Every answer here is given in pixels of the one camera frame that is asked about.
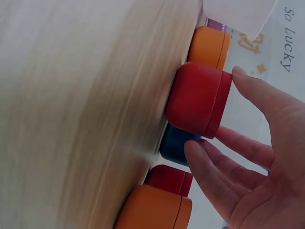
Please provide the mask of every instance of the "cylindrical block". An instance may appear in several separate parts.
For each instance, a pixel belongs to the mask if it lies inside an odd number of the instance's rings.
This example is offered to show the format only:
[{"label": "cylindrical block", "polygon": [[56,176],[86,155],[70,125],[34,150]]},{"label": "cylindrical block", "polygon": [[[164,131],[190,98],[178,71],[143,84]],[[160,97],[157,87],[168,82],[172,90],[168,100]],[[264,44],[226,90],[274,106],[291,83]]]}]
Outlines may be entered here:
[{"label": "cylindrical block", "polygon": [[167,165],[157,165],[149,171],[144,183],[187,197],[192,180],[193,176],[188,172]]},{"label": "cylindrical block", "polygon": [[187,61],[223,70],[230,43],[231,36],[228,33],[199,27],[194,32]]},{"label": "cylindrical block", "polygon": [[149,186],[127,198],[115,229],[186,229],[192,211],[188,198]]},{"label": "cylindrical block", "polygon": [[177,72],[166,107],[170,124],[214,138],[224,112],[232,75],[215,68],[186,63]]}]

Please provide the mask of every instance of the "wooden surface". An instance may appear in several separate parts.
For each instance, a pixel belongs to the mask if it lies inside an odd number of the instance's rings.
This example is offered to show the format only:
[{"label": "wooden surface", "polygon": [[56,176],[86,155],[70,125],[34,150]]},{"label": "wooden surface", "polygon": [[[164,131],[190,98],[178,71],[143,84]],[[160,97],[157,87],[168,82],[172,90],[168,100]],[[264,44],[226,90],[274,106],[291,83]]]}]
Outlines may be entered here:
[{"label": "wooden surface", "polygon": [[110,229],[143,181],[197,0],[0,2],[0,228]]}]

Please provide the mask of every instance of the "fingernail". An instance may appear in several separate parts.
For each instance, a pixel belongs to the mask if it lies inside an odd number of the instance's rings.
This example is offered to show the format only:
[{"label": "fingernail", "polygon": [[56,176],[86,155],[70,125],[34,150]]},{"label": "fingernail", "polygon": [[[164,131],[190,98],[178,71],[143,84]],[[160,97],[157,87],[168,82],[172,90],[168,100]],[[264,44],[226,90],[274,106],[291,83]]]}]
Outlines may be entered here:
[{"label": "fingernail", "polygon": [[239,66],[235,66],[232,69],[232,74],[236,74],[236,75],[248,75],[248,73],[244,69],[239,67]]}]

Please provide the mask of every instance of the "orange block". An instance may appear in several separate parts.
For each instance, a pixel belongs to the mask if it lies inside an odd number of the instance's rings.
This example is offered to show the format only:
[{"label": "orange block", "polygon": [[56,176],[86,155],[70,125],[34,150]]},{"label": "orange block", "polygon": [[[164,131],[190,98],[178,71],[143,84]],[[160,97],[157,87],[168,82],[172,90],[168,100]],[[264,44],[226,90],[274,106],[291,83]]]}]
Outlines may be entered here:
[{"label": "orange block", "polygon": [[230,34],[205,26],[199,27],[194,32],[187,61],[223,70],[230,44]]},{"label": "orange block", "polygon": [[186,229],[192,211],[188,198],[138,186],[124,204],[115,229]]}]

